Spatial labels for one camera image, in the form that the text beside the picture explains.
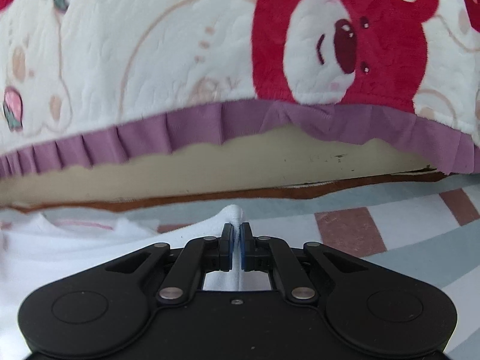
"purple ruffle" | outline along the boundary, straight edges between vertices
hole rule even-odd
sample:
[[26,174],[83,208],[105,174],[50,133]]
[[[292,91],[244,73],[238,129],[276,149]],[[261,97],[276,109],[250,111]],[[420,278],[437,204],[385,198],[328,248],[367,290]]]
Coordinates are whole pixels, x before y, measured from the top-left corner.
[[286,124],[320,140],[364,144],[380,138],[423,156],[447,174],[480,171],[480,151],[469,135],[393,108],[240,100],[198,105],[13,151],[0,157],[0,177],[120,164],[140,155],[169,154],[192,143],[220,145]]

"cartoon print blanket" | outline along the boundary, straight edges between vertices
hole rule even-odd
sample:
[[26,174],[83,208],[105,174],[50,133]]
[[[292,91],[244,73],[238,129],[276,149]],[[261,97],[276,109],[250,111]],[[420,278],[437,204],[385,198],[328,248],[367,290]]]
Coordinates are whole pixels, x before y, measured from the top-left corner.
[[287,122],[480,170],[479,31],[480,0],[0,0],[0,176]]

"triangular cutout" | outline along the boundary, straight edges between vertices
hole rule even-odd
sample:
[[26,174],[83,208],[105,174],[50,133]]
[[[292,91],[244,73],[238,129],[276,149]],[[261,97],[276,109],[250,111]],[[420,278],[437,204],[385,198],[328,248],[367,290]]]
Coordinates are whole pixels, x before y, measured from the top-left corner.
[[121,274],[132,274],[134,273],[139,266],[150,256],[150,253],[143,252],[134,254],[133,256],[124,259],[120,262],[117,262],[109,266],[106,270],[109,272],[118,272]]
[[342,273],[351,274],[354,272],[366,271],[367,268],[357,264],[355,262],[349,261],[340,257],[336,254],[326,252],[325,257],[330,260],[330,262]]

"white garment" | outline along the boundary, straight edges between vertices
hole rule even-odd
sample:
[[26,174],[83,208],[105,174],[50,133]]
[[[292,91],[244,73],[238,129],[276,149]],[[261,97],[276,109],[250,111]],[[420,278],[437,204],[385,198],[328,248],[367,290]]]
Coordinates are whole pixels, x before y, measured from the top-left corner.
[[[38,214],[0,230],[0,360],[22,360],[30,354],[18,328],[17,312],[37,288],[156,242],[167,242],[174,249],[194,238],[219,237],[225,223],[234,225],[238,240],[242,216],[240,207],[229,206],[203,222],[158,234],[125,218],[112,229],[72,229],[55,226]],[[204,290],[241,287],[239,254],[235,253],[232,271],[208,274]]]

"small screw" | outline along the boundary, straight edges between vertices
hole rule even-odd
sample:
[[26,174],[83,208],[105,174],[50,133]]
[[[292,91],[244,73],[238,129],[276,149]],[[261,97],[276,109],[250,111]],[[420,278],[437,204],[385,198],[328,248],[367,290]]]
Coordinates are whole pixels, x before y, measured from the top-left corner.
[[162,299],[175,300],[183,295],[183,291],[178,287],[166,287],[161,289],[158,294]]
[[309,287],[297,287],[292,290],[292,296],[299,300],[308,300],[315,296],[315,290]]

